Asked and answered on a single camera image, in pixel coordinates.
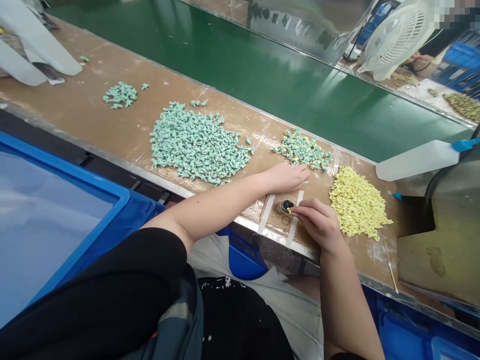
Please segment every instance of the white tape strip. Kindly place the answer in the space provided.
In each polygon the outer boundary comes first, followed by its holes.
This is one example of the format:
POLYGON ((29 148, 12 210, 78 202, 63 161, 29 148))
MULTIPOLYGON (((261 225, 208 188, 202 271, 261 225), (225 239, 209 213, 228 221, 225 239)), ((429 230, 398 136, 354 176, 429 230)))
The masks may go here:
MULTIPOLYGON (((298 197, 296 198, 296 206, 300 204, 300 202, 304 199, 304 192, 300 190, 298 192, 298 197)), ((286 238, 285 246, 289 249, 292 248, 292 242, 294 241, 295 232, 297 231, 297 223, 299 219, 294 217, 291 221, 290 231, 288 232, 288 237, 286 238)))
POLYGON ((267 225, 267 220, 269 219, 270 210, 272 209, 274 199, 275 194, 268 195, 268 199, 266 200, 266 204, 263 209, 263 215, 261 217, 260 223, 258 224, 258 230, 256 231, 260 235, 262 235, 265 229, 265 225, 267 225))

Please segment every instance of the wooden stick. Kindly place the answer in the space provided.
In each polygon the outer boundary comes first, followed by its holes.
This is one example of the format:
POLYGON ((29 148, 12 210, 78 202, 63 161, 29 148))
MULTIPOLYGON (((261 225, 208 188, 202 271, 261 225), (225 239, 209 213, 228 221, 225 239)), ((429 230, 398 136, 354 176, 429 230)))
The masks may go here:
POLYGON ((397 282, 395 281, 394 271, 392 270, 392 263, 390 262, 390 255, 389 255, 389 249, 387 248, 387 242, 384 241, 383 245, 385 245, 386 257, 388 259, 388 268, 390 269, 390 275, 391 275, 391 279, 393 280, 393 286, 395 287, 395 292, 398 294, 399 293, 399 288, 397 287, 397 282))

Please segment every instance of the forearm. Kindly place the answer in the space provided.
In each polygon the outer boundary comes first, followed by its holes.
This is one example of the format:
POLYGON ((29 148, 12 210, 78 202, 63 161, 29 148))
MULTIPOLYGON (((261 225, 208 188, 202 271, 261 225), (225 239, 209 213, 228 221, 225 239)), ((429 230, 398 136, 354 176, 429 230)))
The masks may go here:
POLYGON ((420 71, 416 71, 415 74, 421 78, 428 78, 430 75, 432 75, 435 72, 435 70, 437 70, 438 67, 439 67, 439 64, 435 64, 432 62, 429 66, 427 66, 427 68, 420 71))
POLYGON ((382 345, 352 254, 347 244, 343 240, 341 242, 341 251, 336 254, 322 253, 320 257, 325 359, 330 359, 341 350, 369 360, 384 360, 382 345))
POLYGON ((196 240, 230 224, 268 192, 262 174, 251 175, 185 199, 143 227, 170 230, 180 237, 189 250, 196 240))

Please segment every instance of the hand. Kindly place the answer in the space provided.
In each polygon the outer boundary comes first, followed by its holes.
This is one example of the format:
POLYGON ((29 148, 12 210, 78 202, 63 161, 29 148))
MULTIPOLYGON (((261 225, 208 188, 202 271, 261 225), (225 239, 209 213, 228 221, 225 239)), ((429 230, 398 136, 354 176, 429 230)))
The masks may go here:
POLYGON ((434 58, 430 55, 420 55, 412 63, 415 71, 425 70, 434 58))
POLYGON ((305 226, 306 231, 321 247, 322 252, 335 254, 346 245, 340 233, 337 211, 318 199, 302 200, 291 207, 293 216, 305 226))
POLYGON ((407 60, 405 60, 404 62, 402 62, 400 64, 400 66, 403 66, 405 64, 410 64, 410 63, 413 63, 420 55, 420 53, 418 51, 416 51, 412 56, 410 56, 407 60))
POLYGON ((281 162, 259 175, 269 194, 286 194, 300 190, 310 171, 305 164, 293 166, 281 162))

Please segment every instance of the fan grille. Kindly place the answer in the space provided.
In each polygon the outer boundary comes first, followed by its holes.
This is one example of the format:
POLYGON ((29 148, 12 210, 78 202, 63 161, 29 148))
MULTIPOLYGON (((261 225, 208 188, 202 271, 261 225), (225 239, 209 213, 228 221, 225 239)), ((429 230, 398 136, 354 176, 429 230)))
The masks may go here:
POLYGON ((370 61, 379 66, 401 61, 406 52, 422 35, 427 14, 417 6, 406 6, 383 21, 367 43, 365 53, 373 54, 370 61))

